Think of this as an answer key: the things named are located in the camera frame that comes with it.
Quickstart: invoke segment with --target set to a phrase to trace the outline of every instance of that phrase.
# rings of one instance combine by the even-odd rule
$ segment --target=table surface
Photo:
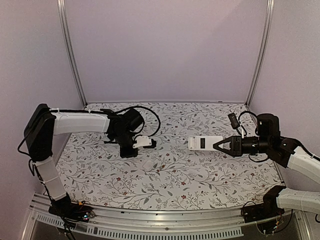
[[[90,110],[114,111],[136,103],[94,103]],[[139,103],[160,117],[153,138],[155,149],[139,149],[137,157],[120,158],[117,144],[105,144],[103,133],[73,133],[57,163],[62,183],[74,201],[141,210],[200,210],[259,203],[281,179],[271,160],[254,163],[248,156],[231,157],[217,151],[190,151],[188,136],[237,135],[228,114],[247,110],[244,104]],[[156,118],[139,109],[145,119],[142,134],[158,126]],[[249,136],[255,124],[245,114],[241,122]]]

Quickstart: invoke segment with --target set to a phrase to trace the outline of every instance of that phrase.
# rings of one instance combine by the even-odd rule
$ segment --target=enclosure
[[[117,144],[105,143],[104,133],[54,137],[65,190],[72,201],[93,205],[97,215],[79,223],[78,234],[259,239],[265,236],[240,215],[244,204],[261,203],[274,186],[320,191],[270,159],[256,163],[248,155],[188,148],[189,136],[238,135],[228,114],[252,111],[278,116],[282,136],[320,154],[318,2],[46,0],[0,6],[1,204],[8,216],[0,239],[54,239],[51,226],[62,228],[48,214],[49,199],[32,178],[27,157],[16,153],[40,103],[90,111],[143,106],[161,121],[156,147],[130,158],[120,157]],[[150,135],[158,121],[139,112],[141,134]],[[241,124],[248,136],[256,135],[250,114]],[[289,218],[286,209],[284,220]],[[314,214],[297,211],[293,218],[270,238],[320,237]]]

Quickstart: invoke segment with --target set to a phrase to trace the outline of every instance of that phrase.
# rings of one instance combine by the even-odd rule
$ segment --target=white object
[[[189,136],[188,147],[192,151],[217,151],[214,144],[223,139],[222,136]]]
[[[320,184],[320,161],[309,156],[300,146],[294,152],[295,154],[289,158],[287,167],[302,173]]]
[[[107,115],[82,112],[52,112],[54,120],[53,135],[65,133],[98,132],[108,130],[110,120]]]
[[[42,183],[48,188],[51,197],[56,201],[65,197],[67,193],[61,182],[53,158],[48,157],[44,161],[38,161],[33,164],[36,166],[42,178]]]
[[[132,148],[137,149],[139,147],[151,146],[152,141],[148,136],[137,136],[135,138],[136,143],[132,145]]]
[[[320,214],[320,192],[283,189],[276,198],[278,208],[297,209]]]

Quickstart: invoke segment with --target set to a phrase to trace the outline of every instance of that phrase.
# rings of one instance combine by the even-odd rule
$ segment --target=zip tie
[[[60,109],[59,108],[50,108],[50,111],[55,111],[57,110],[58,114],[60,113]]]

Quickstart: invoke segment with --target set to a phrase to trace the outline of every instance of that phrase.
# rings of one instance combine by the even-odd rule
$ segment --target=metal frame
[[[269,38],[269,33],[270,33],[271,23],[272,23],[272,16],[274,12],[274,5],[275,5],[275,0],[268,0],[260,51],[259,51],[256,65],[255,65],[255,69],[253,72],[253,78],[252,78],[250,90],[245,101],[245,104],[247,106],[251,105],[253,97],[255,95],[256,88],[257,88],[259,75],[261,72],[261,68],[263,65],[263,61],[264,61],[264,57],[267,49],[267,43],[268,43],[268,38]]]
[[[297,211],[295,213],[295,217],[302,239],[314,240],[306,213],[303,211]]]
[[[48,213],[49,206],[50,200],[47,196],[34,194],[22,240],[30,239],[36,221],[62,228],[62,220]],[[244,222],[241,217],[241,206],[174,211],[92,207],[96,217],[89,223],[78,222],[74,232],[118,240],[220,240],[243,236],[242,227],[257,223]],[[286,209],[284,216],[289,214],[291,214],[290,209]],[[313,240],[306,214],[294,211],[293,217],[296,218],[302,239]],[[258,223],[273,219],[274,217],[264,219]]]
[[[71,43],[65,0],[57,0],[57,4],[58,4],[58,12],[59,12],[59,17],[60,17],[60,22],[62,27],[63,39],[65,43],[66,52],[68,54],[73,79],[75,82],[76,90],[78,91],[78,94],[79,94],[80,101],[82,105],[85,107],[87,105],[87,100],[85,97],[84,89],[81,84],[80,75],[79,75],[79,71],[76,64],[75,54],[74,54],[72,43]]]

